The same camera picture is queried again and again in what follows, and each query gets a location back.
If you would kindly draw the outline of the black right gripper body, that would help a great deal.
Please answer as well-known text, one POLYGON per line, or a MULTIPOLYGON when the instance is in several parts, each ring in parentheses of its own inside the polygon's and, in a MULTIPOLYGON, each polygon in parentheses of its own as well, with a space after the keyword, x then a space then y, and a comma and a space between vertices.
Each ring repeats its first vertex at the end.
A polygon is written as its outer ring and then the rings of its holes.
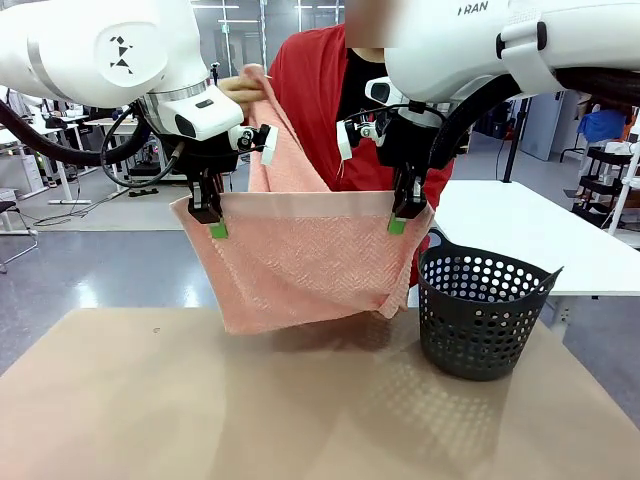
POLYGON ((382 140, 382 144, 376 147, 382 166, 404 168, 411 165, 418 171, 429 169, 430 152, 439 126, 418 125, 394 109, 378 114, 376 129, 382 140))

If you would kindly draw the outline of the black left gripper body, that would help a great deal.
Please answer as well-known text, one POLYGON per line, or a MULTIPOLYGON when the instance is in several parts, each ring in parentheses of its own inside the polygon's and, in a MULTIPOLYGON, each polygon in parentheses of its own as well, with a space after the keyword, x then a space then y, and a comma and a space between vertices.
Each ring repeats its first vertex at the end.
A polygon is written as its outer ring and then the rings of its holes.
POLYGON ((236 151, 228 139, 183 139, 181 143, 180 171, 189 184, 197 183, 206 170, 210 176, 215 176, 231 173, 236 169, 236 151))

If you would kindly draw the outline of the person's right hand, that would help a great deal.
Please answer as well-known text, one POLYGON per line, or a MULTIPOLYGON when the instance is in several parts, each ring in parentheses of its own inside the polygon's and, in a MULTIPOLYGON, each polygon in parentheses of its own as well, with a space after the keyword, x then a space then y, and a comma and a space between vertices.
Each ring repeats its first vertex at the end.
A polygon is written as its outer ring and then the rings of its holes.
POLYGON ((265 79, 264 69, 261 66, 247 64, 241 74, 220 79, 217 87, 238 104, 244 118, 248 118, 253 105, 266 99, 266 93, 261 83, 265 79))

